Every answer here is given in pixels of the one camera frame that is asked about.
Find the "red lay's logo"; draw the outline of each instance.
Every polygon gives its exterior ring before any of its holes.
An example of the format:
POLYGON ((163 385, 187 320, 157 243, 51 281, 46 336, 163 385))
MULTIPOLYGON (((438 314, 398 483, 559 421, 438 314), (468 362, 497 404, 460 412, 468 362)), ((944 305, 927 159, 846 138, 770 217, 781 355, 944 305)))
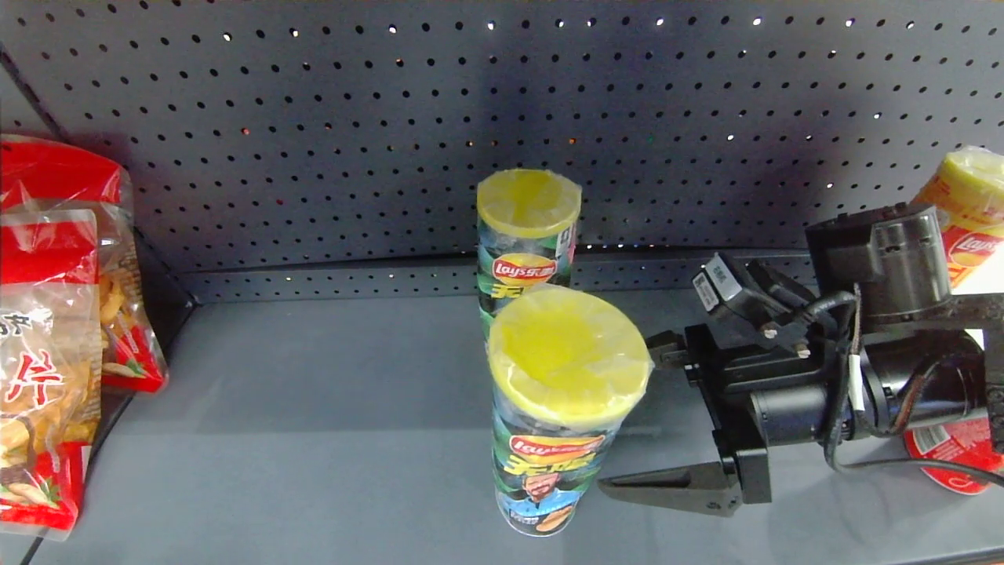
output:
POLYGON ((554 259, 532 253, 506 253, 492 262, 492 274, 513 287, 529 287, 543 282, 556 270, 554 259))
POLYGON ((970 233, 959 239, 949 250, 952 260, 963 266, 978 266, 994 254, 1001 239, 985 233, 970 233))
POLYGON ((596 438, 541 438, 513 436, 509 449, 521 456, 548 458, 553 456, 580 455, 594 452, 603 443, 603 436, 596 438))

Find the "store shelf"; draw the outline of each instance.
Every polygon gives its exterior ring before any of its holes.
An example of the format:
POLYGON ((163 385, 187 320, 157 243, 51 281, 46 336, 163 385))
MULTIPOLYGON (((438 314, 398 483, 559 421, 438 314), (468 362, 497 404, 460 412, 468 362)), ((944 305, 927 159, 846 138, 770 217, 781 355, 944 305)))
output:
MULTIPOLYGON (((645 333, 702 317, 689 292, 603 296, 645 333)), ((206 306, 173 371, 107 439, 72 537, 43 543, 33 565, 861 564, 993 557, 1004 544, 1004 492, 963 498, 914 470, 840 477, 816 446, 772 450, 774 503, 732 519, 593 490, 561 535, 525 538, 492 496, 473 297, 206 306)), ((712 461, 710 431, 683 375, 657 373, 601 475, 712 461)))

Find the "snack bag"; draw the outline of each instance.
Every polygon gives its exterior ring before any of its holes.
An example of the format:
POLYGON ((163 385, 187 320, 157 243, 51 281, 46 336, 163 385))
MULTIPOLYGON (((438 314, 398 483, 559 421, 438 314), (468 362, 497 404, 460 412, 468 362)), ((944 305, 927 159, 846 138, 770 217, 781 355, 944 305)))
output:
POLYGON ((147 319, 133 239, 129 175, 74 147, 4 135, 0 210, 88 209, 97 219, 101 370, 109 386, 157 392, 168 368, 147 319))
POLYGON ((100 419, 89 210, 0 216, 0 528, 62 538, 100 419))

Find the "red packaging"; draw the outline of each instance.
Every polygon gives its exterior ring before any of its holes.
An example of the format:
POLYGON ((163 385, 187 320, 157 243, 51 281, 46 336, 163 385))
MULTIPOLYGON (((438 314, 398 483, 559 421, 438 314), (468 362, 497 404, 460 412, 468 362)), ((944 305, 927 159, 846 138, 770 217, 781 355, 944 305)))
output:
POLYGON ((100 420, 94 214, 0 216, 0 529, 63 539, 100 420))
MULTIPOLYGON (((955 462, 993 473, 1004 468, 1004 456, 995 454, 990 444, 987 418, 910 430, 904 435, 904 443, 914 459, 955 462)), ((963 473, 943 469, 923 471, 935 483, 960 495, 979 495, 988 487, 963 473)))
POLYGON ((54 142, 4 135, 0 211, 87 209, 97 221, 103 382, 157 392, 168 368, 143 305, 132 186, 113 161, 54 142))

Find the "yellow lid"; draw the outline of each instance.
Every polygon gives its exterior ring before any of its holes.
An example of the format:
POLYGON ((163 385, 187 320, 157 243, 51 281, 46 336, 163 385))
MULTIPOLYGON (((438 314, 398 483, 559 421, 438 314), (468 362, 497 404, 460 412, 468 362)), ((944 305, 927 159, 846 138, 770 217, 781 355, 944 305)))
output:
POLYGON ((481 219, 514 237, 554 235, 575 223, 581 205, 582 188, 550 171, 499 171, 478 185, 481 219))
POLYGON ((645 339, 619 310, 552 285, 502 309, 488 360, 495 383, 520 410, 583 431, 623 419, 654 367, 645 339))
POLYGON ((972 198, 982 200, 979 204, 987 199, 1004 202, 1004 157, 1000 155, 967 147, 945 156, 938 174, 953 189, 965 188, 972 198))

